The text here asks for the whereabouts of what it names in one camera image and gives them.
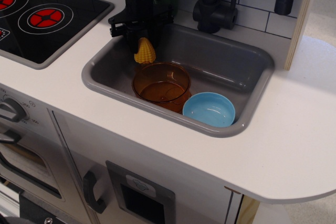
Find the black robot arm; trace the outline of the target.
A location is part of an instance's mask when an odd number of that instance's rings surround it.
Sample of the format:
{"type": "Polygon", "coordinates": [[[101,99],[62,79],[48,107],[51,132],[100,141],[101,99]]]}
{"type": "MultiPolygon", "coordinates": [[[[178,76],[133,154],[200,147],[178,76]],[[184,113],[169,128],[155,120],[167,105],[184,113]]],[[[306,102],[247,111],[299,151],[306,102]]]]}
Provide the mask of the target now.
{"type": "Polygon", "coordinates": [[[154,0],[125,0],[125,8],[110,17],[112,37],[123,36],[133,54],[138,52],[138,41],[147,38],[153,46],[160,43],[163,27],[173,23],[172,5],[156,5],[154,0]]]}

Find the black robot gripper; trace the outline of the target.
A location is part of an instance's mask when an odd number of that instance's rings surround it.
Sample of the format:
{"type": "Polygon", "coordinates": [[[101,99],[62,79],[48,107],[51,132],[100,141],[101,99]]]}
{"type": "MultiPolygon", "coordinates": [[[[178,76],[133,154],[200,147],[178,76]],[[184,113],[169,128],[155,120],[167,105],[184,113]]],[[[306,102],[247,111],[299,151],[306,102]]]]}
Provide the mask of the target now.
{"type": "Polygon", "coordinates": [[[139,50],[143,31],[154,48],[160,44],[164,25],[173,23],[171,5],[156,5],[154,0],[125,0],[125,8],[108,19],[112,37],[124,35],[132,53],[139,50]]]}

